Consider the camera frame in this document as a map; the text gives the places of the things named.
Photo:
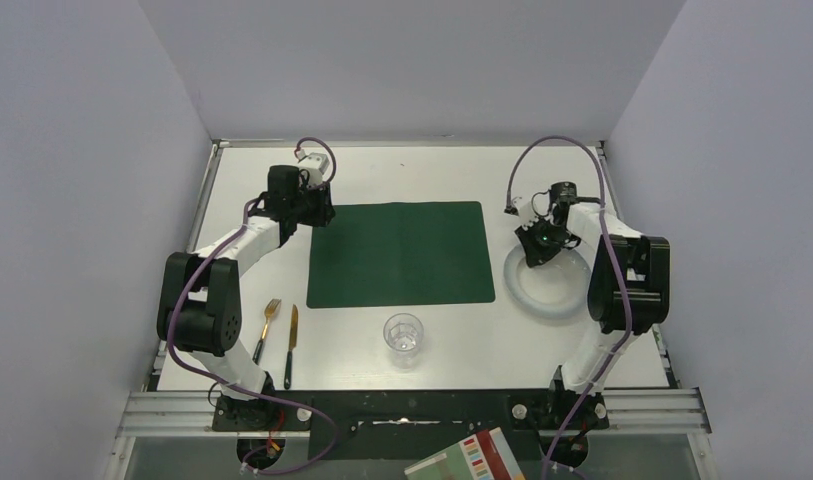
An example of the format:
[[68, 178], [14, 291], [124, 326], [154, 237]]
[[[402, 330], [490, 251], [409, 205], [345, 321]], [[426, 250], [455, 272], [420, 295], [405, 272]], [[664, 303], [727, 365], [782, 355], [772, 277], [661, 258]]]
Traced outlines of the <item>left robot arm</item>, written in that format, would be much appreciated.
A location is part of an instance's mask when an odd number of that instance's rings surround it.
[[327, 169], [311, 159], [271, 167], [266, 190], [245, 203], [237, 229], [166, 261], [157, 333], [177, 365], [218, 383], [233, 406], [271, 412], [279, 402], [272, 377], [239, 340], [240, 280], [298, 226], [325, 227], [334, 218]]

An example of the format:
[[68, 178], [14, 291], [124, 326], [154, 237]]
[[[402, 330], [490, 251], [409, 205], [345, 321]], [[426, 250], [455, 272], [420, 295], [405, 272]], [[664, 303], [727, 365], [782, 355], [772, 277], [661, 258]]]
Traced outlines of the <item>white plate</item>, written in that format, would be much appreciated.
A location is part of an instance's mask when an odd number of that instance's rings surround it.
[[503, 283], [513, 302], [539, 319], [561, 322], [586, 303], [591, 271], [577, 251], [563, 251], [547, 263], [529, 267], [521, 246], [503, 264]]

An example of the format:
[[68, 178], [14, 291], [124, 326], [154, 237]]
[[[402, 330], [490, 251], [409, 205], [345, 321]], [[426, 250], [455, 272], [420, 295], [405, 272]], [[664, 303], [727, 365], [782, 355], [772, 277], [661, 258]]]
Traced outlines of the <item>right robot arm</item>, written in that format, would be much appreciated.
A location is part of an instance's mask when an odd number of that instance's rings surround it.
[[[553, 184], [545, 196], [548, 210], [514, 198], [507, 213], [518, 218], [518, 239], [504, 265], [510, 294], [542, 318], [562, 318], [586, 307], [591, 323], [571, 357], [561, 364], [551, 385], [551, 412], [581, 420], [602, 419], [605, 379], [626, 348], [653, 326], [663, 323], [670, 307], [671, 245], [646, 235], [609, 213], [602, 199], [581, 197], [572, 182]], [[520, 265], [544, 266], [562, 253], [590, 248], [588, 285], [563, 306], [549, 307], [523, 291], [514, 277]]]

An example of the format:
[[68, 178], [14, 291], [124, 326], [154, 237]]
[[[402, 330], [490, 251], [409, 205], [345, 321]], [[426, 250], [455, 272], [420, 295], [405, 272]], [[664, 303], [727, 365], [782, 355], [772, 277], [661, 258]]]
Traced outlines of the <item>green placemat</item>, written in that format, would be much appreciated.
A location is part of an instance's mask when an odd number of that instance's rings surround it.
[[477, 201], [338, 205], [312, 233], [311, 309], [492, 303]]

